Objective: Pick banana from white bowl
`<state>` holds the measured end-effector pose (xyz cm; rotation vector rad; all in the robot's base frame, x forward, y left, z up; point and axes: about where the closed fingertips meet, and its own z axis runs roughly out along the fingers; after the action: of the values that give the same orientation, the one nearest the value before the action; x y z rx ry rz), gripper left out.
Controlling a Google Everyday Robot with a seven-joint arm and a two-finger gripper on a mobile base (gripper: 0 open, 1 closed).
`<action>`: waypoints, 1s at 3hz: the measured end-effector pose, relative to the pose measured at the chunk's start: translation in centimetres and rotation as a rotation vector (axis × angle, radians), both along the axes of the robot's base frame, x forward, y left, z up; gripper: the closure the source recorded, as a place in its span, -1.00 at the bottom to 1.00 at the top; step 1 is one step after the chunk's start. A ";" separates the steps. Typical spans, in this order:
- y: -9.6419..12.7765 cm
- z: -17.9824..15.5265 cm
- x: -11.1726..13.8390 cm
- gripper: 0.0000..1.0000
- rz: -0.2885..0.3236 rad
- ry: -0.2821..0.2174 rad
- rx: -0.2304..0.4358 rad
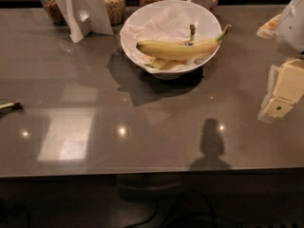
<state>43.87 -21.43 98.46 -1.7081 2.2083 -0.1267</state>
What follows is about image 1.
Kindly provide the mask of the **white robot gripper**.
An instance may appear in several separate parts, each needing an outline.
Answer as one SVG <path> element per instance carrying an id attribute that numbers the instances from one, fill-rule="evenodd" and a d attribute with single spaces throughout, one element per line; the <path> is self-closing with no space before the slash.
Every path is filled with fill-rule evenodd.
<path id="1" fill-rule="evenodd" d="M 277 50 L 289 57 L 304 57 L 304 0 L 291 0 L 281 15 L 263 26 L 256 35 L 275 38 Z M 304 96 L 304 61 L 289 59 L 281 66 L 271 66 L 258 119 L 265 123 L 282 120 Z"/>

